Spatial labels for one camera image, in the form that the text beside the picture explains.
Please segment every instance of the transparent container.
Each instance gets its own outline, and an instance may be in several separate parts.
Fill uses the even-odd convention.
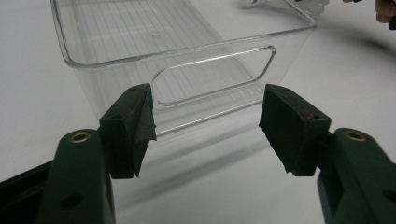
[[[158,135],[259,104],[310,32],[294,0],[52,0],[64,60],[101,117],[150,83]]]

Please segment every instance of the person's hand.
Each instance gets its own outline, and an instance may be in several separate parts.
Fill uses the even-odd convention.
[[[396,3],[392,0],[375,0],[376,19],[382,23],[388,23],[396,16]]]

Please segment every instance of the bin handle cutout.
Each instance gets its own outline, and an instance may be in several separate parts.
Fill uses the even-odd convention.
[[[241,82],[241,83],[238,83],[238,84],[234,84],[234,85],[231,85],[231,86],[228,86],[228,87],[220,88],[220,89],[217,89],[217,90],[213,90],[213,91],[208,91],[208,92],[205,92],[205,93],[197,94],[197,95],[194,95],[194,96],[189,96],[189,97],[186,97],[186,98],[183,98],[183,99],[180,99],[180,100],[174,100],[174,101],[169,101],[169,102],[164,102],[164,101],[159,100],[159,97],[158,97],[159,96],[158,95],[159,94],[158,93],[158,86],[157,86],[156,82],[158,81],[160,76],[164,76],[163,73],[166,72],[166,71],[169,71],[171,69],[178,69],[178,68],[182,68],[182,67],[197,65],[197,64],[201,64],[201,63],[209,63],[209,62],[213,62],[213,61],[216,61],[216,60],[227,59],[227,58],[231,58],[231,57],[242,56],[242,55],[246,55],[246,54],[250,54],[250,53],[260,52],[260,51],[263,51],[263,50],[270,50],[271,54],[270,54],[269,58],[267,59],[268,60],[267,64],[265,65],[265,67],[263,68],[261,73],[257,77],[255,77],[255,78],[253,78],[251,80],[244,81],[244,82]],[[193,100],[196,100],[196,99],[199,99],[199,98],[204,98],[204,97],[207,97],[207,96],[210,96],[210,95],[214,95],[214,94],[217,94],[217,93],[220,93],[220,92],[224,92],[224,91],[229,91],[229,90],[232,90],[232,89],[235,89],[235,88],[239,88],[239,87],[246,86],[248,84],[254,83],[254,82],[258,81],[259,79],[261,79],[262,77],[264,77],[264,75],[267,72],[269,66],[271,65],[271,62],[274,59],[275,55],[276,55],[276,48],[274,46],[266,46],[266,47],[262,47],[262,48],[258,48],[258,49],[251,49],[251,50],[246,50],[246,51],[241,51],[241,52],[236,52],[236,53],[230,53],[230,54],[222,54],[222,55],[219,55],[219,56],[211,57],[211,58],[208,58],[208,59],[203,59],[203,60],[200,60],[200,61],[194,61],[194,62],[190,62],[190,63],[183,63],[183,64],[177,64],[177,65],[165,67],[164,69],[161,69],[160,71],[158,71],[157,74],[152,79],[152,87],[153,87],[152,90],[153,90],[153,96],[154,96],[155,102],[158,105],[161,105],[161,106],[180,105],[180,104],[184,104],[184,103],[187,103],[189,101],[193,101]]]

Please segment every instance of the white background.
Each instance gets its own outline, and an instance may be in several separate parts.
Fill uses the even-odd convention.
[[[375,20],[374,1],[332,0],[281,85],[329,115],[332,132],[368,133],[396,161],[396,31]],[[260,130],[247,126],[248,113],[152,144],[140,179],[113,181],[119,223],[322,223],[316,178],[284,174]],[[0,181],[52,160],[65,134],[97,127],[63,61],[50,0],[2,1]],[[177,153],[190,158],[164,163]],[[207,162],[184,163],[194,160]]]

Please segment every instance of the clear plastic bin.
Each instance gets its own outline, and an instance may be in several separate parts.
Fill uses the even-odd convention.
[[[294,0],[51,3],[64,60],[95,114],[150,83],[158,135],[259,104],[316,27]]]

